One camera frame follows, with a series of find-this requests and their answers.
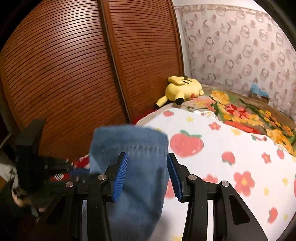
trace yellow plush toy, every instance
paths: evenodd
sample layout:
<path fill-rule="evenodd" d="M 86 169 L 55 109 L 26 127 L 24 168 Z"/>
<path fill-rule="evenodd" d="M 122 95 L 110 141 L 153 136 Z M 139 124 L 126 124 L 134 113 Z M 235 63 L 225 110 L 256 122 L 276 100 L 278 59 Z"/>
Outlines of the yellow plush toy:
<path fill-rule="evenodd" d="M 195 79 L 171 76 L 168 81 L 170 84 L 165 89 L 165 96 L 156 102 L 158 108 L 162 107 L 168 100 L 175 101 L 177 105 L 180 105 L 184 100 L 191 100 L 204 94 L 201 84 Z"/>

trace white wall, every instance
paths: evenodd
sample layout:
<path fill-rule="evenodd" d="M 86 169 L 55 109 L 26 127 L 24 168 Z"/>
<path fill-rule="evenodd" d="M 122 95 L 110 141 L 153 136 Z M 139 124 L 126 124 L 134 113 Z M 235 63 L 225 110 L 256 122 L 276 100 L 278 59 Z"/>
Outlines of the white wall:
<path fill-rule="evenodd" d="M 175 7 L 183 6 L 183 5 L 195 5 L 195 4 L 223 4 L 223 5 L 245 7 L 245 8 L 250 8 L 257 11 L 266 12 L 253 0 L 173 0 L 173 4 Z M 177 22 L 178 22 L 179 32 L 180 32 L 185 75 L 190 77 L 189 61 L 188 61 L 188 55 L 187 55 L 186 44 L 184 39 L 184 30 L 182 28 L 181 19 L 178 12 L 176 12 L 176 16 L 177 16 Z"/>

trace strawberry print sheet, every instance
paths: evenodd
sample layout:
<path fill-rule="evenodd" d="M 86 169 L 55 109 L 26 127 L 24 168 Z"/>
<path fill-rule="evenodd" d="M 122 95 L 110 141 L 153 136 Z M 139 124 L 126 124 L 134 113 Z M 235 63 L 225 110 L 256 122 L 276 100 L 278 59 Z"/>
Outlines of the strawberry print sheet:
<path fill-rule="evenodd" d="M 145 124 L 168 136 L 179 164 L 207 182 L 227 180 L 248 205 L 269 241 L 276 241 L 296 211 L 296 158 L 269 137 L 243 132 L 209 112 L 170 108 Z M 162 216 L 150 241 L 181 241 L 187 203 L 169 181 Z M 213 206 L 208 201 L 208 236 Z"/>

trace brown floral bedspread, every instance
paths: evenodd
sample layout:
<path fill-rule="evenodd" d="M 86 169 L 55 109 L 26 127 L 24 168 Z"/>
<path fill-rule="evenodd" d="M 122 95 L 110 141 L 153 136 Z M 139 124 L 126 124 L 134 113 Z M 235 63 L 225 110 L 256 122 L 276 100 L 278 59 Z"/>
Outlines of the brown floral bedspread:
<path fill-rule="evenodd" d="M 204 95 L 184 102 L 189 111 L 212 111 L 223 123 L 263 134 L 296 156 L 295 122 L 268 104 L 229 91 L 204 86 Z"/>

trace wooden wardrobe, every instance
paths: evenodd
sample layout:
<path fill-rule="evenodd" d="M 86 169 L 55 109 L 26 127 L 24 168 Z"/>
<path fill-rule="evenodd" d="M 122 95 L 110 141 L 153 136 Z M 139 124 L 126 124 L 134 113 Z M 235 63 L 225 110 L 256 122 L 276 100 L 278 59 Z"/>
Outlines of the wooden wardrobe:
<path fill-rule="evenodd" d="M 20 129 L 46 118 L 40 155 L 75 159 L 93 131 L 130 123 L 184 75 L 171 0 L 43 0 L 0 55 Z"/>

